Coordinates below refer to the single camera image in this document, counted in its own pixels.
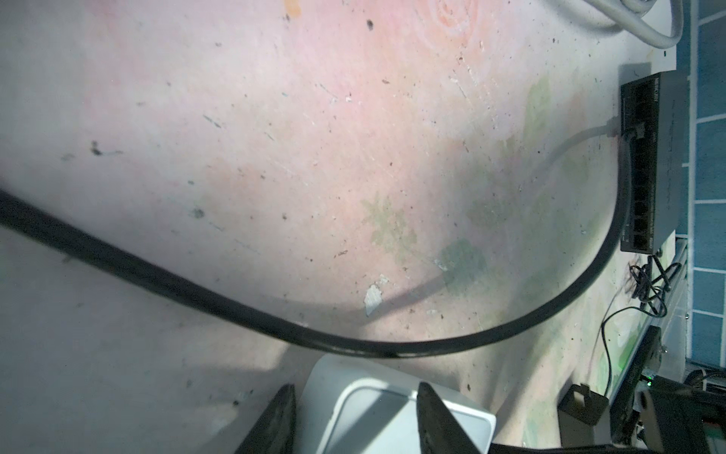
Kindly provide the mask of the white small router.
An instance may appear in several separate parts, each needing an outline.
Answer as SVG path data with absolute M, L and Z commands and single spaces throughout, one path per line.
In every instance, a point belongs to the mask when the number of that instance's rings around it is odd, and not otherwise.
M 296 410 L 295 453 L 419 453 L 421 378 L 366 359 L 325 355 Z

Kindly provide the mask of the dark grey network switch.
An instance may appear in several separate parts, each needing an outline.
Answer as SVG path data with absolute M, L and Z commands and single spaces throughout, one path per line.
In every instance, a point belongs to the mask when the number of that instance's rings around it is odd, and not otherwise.
M 664 71 L 623 84 L 620 120 L 631 157 L 631 213 L 620 249 L 652 255 L 679 225 L 688 129 L 688 76 Z

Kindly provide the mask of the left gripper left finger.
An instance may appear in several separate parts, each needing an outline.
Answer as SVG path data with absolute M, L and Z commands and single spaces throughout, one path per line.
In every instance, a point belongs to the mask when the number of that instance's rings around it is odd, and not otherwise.
M 297 425 L 296 390 L 282 386 L 257 419 L 235 454 L 291 454 Z

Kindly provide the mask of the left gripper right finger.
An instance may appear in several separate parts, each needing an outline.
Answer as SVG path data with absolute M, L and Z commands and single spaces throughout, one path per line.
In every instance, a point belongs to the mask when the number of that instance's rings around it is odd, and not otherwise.
M 419 384 L 416 414 L 423 454 L 480 454 L 480 450 L 427 382 Z

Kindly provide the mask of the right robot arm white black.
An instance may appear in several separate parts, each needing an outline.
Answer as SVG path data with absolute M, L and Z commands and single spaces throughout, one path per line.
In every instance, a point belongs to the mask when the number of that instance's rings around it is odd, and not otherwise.
M 725 396 L 649 376 L 661 357 L 661 329 L 649 327 L 615 396 L 571 385 L 557 406 L 561 446 L 544 452 L 723 453 Z

